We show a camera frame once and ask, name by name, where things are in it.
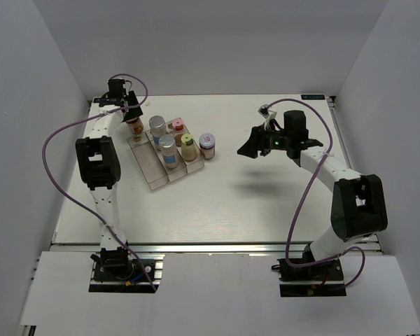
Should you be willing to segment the white lid jar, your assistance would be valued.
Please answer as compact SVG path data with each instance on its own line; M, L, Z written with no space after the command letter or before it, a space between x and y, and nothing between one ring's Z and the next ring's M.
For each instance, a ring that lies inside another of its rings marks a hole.
M144 130L144 124L140 118L134 118L125 122L133 134L140 134Z
M216 138L211 133L203 133L199 136L199 147L204 158L210 160L215 155Z

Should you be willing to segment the pink cap spice bottle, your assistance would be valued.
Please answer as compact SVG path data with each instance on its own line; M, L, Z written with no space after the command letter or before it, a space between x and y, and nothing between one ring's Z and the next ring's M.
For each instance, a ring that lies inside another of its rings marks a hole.
M181 137L184 134L188 133L186 126L181 118L177 118L173 120L171 122L171 126L172 126L172 135L176 142L176 146L181 147Z

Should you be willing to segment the silver lid jar blue label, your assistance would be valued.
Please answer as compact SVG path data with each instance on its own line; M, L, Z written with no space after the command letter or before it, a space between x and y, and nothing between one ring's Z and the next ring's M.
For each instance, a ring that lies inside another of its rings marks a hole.
M165 166L169 169L178 167L179 159L174 137L170 134L162 135L159 138L159 147Z

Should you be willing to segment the yellow cap white bottle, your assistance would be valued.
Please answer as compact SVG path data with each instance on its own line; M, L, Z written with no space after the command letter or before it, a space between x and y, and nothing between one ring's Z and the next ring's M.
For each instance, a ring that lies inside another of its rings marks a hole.
M182 158L187 162L191 162L197 157L195 140L193 136L189 133L184 134L181 137L181 155Z

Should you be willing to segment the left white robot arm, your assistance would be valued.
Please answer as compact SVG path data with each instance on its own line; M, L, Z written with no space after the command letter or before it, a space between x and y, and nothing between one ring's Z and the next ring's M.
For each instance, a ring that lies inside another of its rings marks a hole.
M131 87L132 82L121 77L108 80L108 91L92 104L98 108L98 118L88 135L75 144L80 177L100 216L100 249L105 251L115 251L127 242L117 204L121 167L112 135L121 123L134 134L144 130L143 112Z

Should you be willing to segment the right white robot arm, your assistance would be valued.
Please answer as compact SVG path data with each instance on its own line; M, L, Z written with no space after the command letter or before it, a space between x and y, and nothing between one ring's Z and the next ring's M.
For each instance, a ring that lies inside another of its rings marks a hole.
M357 242L387 228L382 180L375 174L364 175L348 168L320 141L309 138L303 111L285 112L283 125L266 106L259 112L265 122L252 128L238 154L256 159L271 151L283 151L298 167L311 173L303 199L315 180L332 193L330 227L306 247L300 261L285 258L289 268L303 270L310 279L318 279L334 259L355 251Z

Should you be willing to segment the right clear organizer tray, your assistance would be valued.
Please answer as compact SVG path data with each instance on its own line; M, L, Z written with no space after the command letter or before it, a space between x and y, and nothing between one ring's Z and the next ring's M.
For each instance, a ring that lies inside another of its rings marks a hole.
M167 130L168 133L170 133L172 135L172 121L167 122ZM191 162L187 162L182 158L181 155L181 147L176 147L177 148L177 153L178 153L178 158L181 160L181 163L185 166L186 171L188 174L191 174L193 172L196 172L197 170L201 169L204 167L204 155L202 154L195 137L193 136L194 140L195 140L195 146L197 149L197 157L195 160L191 161Z

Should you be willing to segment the left clear organizer tray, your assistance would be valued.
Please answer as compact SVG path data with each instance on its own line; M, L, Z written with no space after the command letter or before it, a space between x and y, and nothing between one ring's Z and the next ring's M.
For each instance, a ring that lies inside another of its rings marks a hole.
M147 133L135 134L127 139L127 143L149 188L156 190L168 184L169 179L165 168Z

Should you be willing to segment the blue sticker right corner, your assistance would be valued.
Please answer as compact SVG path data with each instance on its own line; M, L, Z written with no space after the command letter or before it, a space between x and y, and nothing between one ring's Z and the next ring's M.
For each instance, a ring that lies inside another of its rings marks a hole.
M301 94L300 97L302 100L308 100L308 101L326 99L324 94Z

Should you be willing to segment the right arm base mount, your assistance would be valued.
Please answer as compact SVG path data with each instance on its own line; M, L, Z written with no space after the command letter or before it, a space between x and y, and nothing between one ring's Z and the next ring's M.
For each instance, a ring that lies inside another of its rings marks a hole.
M285 258L278 259L271 270L279 275L282 298L322 298L347 295L344 274L338 259L311 267L291 267Z

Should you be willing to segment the aluminium front rail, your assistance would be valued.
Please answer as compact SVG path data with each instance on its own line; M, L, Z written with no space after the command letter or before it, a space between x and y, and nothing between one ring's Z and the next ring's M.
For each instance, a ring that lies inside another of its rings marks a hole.
M285 244L134 244L130 246L136 253L282 253ZM50 251L54 252L98 252L100 245L83 244L52 244Z

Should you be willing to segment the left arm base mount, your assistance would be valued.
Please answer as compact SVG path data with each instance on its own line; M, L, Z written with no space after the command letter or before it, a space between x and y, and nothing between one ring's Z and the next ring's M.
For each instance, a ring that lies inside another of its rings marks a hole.
M126 249L114 251L102 248L93 253L90 293L153 294L160 283L160 261L141 259L140 262Z

